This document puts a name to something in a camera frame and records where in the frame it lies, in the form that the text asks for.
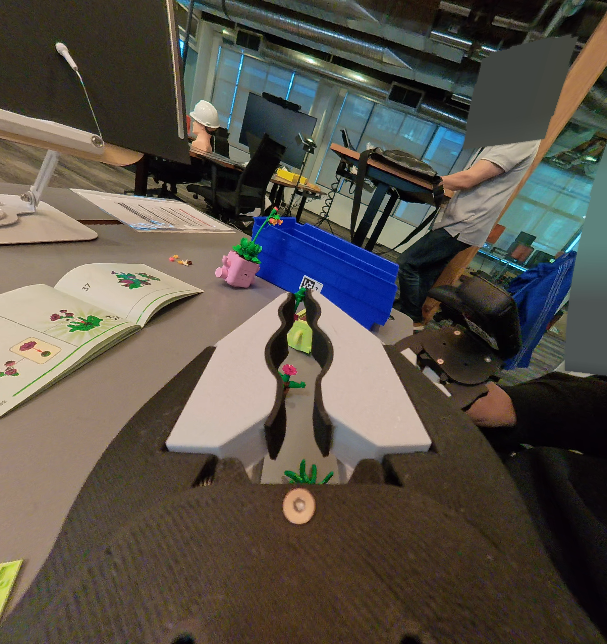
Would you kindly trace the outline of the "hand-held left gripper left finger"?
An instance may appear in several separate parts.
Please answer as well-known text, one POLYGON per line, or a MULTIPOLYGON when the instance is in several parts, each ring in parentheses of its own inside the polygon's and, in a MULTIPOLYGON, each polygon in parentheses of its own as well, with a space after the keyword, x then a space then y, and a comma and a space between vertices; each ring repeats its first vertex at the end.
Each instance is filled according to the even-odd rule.
POLYGON ((166 440, 170 452, 240 460, 251 474, 285 437, 279 367, 288 355, 294 296, 278 296, 216 345, 166 440))

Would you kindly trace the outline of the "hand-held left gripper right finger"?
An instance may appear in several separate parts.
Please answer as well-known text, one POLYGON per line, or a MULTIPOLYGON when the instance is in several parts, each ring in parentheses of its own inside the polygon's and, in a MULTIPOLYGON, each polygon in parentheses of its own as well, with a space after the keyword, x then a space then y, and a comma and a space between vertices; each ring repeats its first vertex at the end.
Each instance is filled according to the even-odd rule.
POLYGON ((432 441, 385 346, 372 332, 322 294, 308 291, 307 320, 313 357, 321 366, 315 384, 315 441, 338 462, 347 482, 364 459, 428 452, 432 441))

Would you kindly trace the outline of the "person's right hand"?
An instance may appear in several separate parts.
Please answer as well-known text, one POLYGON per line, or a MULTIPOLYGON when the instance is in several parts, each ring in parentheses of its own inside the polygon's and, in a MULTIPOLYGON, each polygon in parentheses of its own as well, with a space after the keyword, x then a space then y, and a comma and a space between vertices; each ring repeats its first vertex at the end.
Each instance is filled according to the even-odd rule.
POLYGON ((465 412, 479 428, 509 428, 517 423, 516 412, 509 395, 497 384, 486 385, 487 394, 474 402, 465 412))

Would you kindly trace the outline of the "blue striped jacket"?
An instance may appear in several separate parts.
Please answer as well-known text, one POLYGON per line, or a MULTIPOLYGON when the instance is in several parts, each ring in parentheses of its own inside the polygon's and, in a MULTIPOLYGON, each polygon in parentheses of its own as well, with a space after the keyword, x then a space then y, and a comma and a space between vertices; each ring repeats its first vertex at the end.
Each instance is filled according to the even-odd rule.
POLYGON ((561 255, 552 263, 540 263, 515 278, 507 287, 519 317, 522 347, 504 364, 505 370, 526 368, 571 288, 576 252, 561 255))

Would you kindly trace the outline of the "lime green toy pot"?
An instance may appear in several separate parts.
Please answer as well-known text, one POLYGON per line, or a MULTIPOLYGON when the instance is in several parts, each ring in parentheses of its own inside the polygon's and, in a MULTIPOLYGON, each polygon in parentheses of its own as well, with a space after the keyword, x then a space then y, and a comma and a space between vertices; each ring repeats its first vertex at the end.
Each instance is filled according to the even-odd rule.
POLYGON ((308 324, 306 310, 303 309, 294 315, 294 322, 287 334, 287 343, 290 348, 311 354, 313 342, 313 330, 308 324))

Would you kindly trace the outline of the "green toy leaf piece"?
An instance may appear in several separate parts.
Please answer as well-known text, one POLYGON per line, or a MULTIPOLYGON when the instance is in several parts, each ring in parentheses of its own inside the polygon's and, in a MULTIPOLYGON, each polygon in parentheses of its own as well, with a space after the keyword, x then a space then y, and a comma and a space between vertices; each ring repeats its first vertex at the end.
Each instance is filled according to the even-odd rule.
POLYGON ((324 476, 323 479, 318 479, 318 469, 317 465, 312 464, 308 470, 306 460, 303 459, 299 463, 299 471, 294 472, 291 470, 286 470, 283 472, 283 475, 288 479, 292 484, 309 484, 309 485, 325 485, 330 479, 332 479, 334 472, 330 471, 324 476))

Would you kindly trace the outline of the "pink toy flower pot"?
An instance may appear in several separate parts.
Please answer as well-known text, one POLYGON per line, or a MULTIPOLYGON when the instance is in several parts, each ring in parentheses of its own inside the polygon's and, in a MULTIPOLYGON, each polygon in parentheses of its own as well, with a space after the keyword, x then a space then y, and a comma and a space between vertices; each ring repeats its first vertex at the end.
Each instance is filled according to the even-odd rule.
POLYGON ((264 219, 252 238, 242 238, 227 255, 223 256, 222 265, 216 269, 215 276, 223 279, 230 286, 250 287, 261 263, 259 254, 262 251, 262 247, 257 243, 257 238, 267 225, 274 227, 280 226, 282 223, 278 208, 272 208, 270 214, 264 219))

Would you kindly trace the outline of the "blue storage bin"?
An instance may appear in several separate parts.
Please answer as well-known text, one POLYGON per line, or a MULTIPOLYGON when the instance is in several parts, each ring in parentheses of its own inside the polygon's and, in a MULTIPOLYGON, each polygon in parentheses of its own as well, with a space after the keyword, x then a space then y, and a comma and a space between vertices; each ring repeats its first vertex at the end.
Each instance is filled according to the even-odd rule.
POLYGON ((317 290, 369 330, 388 321, 397 292, 395 263, 293 217, 267 224, 257 243, 257 276, 264 281, 292 293, 317 290))

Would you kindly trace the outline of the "toy instruction booklet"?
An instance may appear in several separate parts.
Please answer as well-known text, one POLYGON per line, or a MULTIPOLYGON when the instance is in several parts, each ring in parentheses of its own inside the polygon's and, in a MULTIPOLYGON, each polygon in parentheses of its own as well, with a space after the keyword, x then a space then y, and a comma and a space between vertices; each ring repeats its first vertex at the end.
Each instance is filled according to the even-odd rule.
POLYGON ((202 292, 144 264, 92 263, 0 294, 0 417, 202 292))

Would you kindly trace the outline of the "black bag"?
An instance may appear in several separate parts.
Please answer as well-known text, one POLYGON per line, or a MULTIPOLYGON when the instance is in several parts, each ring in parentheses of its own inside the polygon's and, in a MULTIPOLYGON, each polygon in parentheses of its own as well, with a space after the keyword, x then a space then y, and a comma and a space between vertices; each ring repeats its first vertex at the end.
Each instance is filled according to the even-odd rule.
POLYGON ((428 164, 423 162, 411 153, 401 150, 383 150, 380 148, 367 149, 359 156, 357 165, 356 196, 361 193, 362 184, 367 172, 367 163, 369 158, 382 160, 389 166, 403 169, 412 175, 427 180, 431 184, 433 205, 441 205, 444 198, 444 189, 442 187, 442 177, 428 164))

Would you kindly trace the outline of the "standing desk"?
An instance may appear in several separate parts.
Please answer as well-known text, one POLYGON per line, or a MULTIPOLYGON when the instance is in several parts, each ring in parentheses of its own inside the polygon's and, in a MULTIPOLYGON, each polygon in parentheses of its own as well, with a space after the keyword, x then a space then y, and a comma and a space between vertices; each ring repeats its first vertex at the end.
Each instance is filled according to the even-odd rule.
POLYGON ((356 174, 347 175, 355 184, 350 240, 367 251, 373 251, 398 202, 434 207, 415 230, 399 243, 402 246, 429 226, 442 203, 453 195, 452 191, 444 189, 443 179, 428 164, 402 151, 375 148, 358 153, 338 144, 331 144, 331 149, 347 165, 357 168, 356 174), (359 219, 366 180, 371 181, 375 189, 364 215, 359 219))

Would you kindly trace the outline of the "laminated instruction sheet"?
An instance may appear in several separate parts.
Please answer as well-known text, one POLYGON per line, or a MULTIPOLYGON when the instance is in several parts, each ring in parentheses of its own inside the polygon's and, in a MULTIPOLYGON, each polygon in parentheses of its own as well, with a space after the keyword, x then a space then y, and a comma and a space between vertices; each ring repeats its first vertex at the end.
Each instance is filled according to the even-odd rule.
POLYGON ((72 189, 72 192, 139 232, 233 232, 218 219, 178 200, 86 189, 72 189))

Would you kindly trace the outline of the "black office chair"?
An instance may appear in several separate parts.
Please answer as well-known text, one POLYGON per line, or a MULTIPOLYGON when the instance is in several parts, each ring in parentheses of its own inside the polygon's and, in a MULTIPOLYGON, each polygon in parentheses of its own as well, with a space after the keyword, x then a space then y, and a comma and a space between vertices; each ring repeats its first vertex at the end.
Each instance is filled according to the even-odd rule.
POLYGON ((228 170, 203 161, 203 168, 210 171, 208 185, 188 184, 186 189, 209 203, 221 221, 235 221, 241 214, 263 209, 269 180, 274 175, 285 152, 285 147, 268 134, 261 140, 248 135, 252 142, 252 155, 242 171, 228 170))

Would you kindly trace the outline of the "wooden office desk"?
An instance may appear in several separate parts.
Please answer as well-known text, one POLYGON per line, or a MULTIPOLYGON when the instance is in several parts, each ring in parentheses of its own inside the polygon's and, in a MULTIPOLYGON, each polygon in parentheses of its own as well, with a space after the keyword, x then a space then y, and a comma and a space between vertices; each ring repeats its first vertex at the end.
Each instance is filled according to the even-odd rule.
MULTIPOLYGON (((218 165, 219 167, 228 170, 242 171, 245 169, 245 165, 235 162, 227 157, 216 155, 214 153, 205 153, 199 150, 190 149, 189 155, 193 158, 201 158, 207 160, 214 165, 218 165)), ((269 182, 279 187, 292 189, 300 194, 303 194, 306 198, 320 198, 324 194, 324 190, 316 185, 313 185, 311 183, 297 183, 295 181, 284 179, 277 174, 274 174, 269 182)))

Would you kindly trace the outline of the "person's black jacket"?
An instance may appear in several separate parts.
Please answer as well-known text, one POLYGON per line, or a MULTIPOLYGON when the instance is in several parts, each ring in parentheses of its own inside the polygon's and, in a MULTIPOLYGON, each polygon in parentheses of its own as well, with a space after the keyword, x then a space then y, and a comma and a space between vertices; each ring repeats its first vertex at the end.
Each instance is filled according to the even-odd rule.
POLYGON ((487 436, 565 584, 607 640, 607 447, 521 449, 487 436))

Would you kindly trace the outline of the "mannequin head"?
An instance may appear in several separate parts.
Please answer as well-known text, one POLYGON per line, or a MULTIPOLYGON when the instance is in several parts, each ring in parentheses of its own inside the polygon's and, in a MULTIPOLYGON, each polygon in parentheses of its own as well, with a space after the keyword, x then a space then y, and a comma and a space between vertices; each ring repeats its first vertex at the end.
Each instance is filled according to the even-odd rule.
POLYGON ((190 144, 191 151, 212 153, 213 135, 217 133, 218 129, 218 127, 208 127, 196 120, 193 120, 191 122, 191 134, 193 139, 190 144))

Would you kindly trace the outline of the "computer monitor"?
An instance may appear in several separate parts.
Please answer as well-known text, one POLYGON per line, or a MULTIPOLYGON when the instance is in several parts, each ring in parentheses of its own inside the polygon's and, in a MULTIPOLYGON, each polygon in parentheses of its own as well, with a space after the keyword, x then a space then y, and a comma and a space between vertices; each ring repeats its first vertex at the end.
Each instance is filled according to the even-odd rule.
POLYGON ((283 163, 300 168, 304 149, 297 143, 299 133, 312 137, 317 119, 306 113, 287 109, 255 93, 250 93, 245 107, 239 142, 250 146, 247 135, 261 140, 264 134, 285 147, 283 163))

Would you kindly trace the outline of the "white hard hat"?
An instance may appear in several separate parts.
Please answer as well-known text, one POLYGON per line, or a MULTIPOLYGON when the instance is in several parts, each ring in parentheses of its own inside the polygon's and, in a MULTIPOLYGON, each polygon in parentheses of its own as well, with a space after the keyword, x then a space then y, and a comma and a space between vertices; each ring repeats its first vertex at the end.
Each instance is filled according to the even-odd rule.
POLYGON ((189 117, 193 123, 199 123, 205 128, 219 128, 219 114, 211 103, 205 100, 198 101, 194 108, 189 112, 189 117))

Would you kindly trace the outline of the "black divider panel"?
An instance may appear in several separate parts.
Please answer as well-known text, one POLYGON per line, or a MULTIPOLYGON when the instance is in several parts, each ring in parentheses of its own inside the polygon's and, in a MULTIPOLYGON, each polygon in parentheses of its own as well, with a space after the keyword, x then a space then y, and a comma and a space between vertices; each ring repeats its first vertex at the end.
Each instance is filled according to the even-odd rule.
POLYGON ((173 1, 0 1, 0 109, 186 163, 173 1))

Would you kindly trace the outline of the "wooden post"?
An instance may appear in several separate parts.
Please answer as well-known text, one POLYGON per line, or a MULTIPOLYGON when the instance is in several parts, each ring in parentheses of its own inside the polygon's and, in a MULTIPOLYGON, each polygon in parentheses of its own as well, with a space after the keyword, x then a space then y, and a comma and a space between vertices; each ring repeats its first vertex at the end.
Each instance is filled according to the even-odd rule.
MULTIPOLYGON (((539 150, 532 165, 509 197, 503 210, 501 210, 500 215, 496 219, 496 223, 500 221, 506 210, 517 197, 527 179, 537 168, 546 152, 563 130, 564 126, 569 122, 571 117, 573 117, 581 102, 586 98, 589 90, 593 87, 597 78, 604 71, 606 66, 607 12, 567 73, 556 110, 550 119, 546 136, 541 141, 539 150)), ((473 246, 457 254, 436 279, 434 286, 455 285, 462 276, 464 270, 477 254, 479 248, 480 247, 473 246)), ((425 325, 432 320, 438 308, 439 303, 437 300, 427 297, 422 307, 423 322, 425 325)))

